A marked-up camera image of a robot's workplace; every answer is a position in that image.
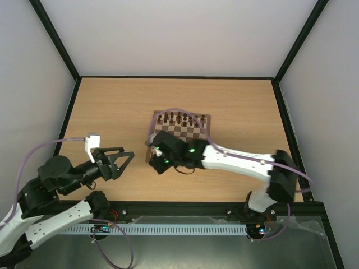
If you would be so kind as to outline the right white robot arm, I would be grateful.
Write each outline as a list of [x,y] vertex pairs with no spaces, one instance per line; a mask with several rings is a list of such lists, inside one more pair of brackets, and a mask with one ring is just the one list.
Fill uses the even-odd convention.
[[145,144],[154,152],[149,164],[158,174],[182,166],[191,170],[231,171],[264,182],[247,199],[245,214],[250,219],[258,219],[275,203],[294,201],[297,167],[286,151],[252,154],[220,147],[209,138],[185,142],[167,131],[151,134]]

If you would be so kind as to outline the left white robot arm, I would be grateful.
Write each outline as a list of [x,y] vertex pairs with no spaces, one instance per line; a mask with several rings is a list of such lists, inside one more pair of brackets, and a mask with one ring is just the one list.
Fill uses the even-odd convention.
[[[1,267],[14,266],[33,250],[67,228],[92,219],[105,219],[110,203],[96,180],[118,179],[134,157],[122,147],[96,148],[90,160],[73,166],[69,158],[57,155],[38,168],[16,194],[15,204],[1,222]],[[91,193],[74,206],[60,210],[60,195],[81,187]]]

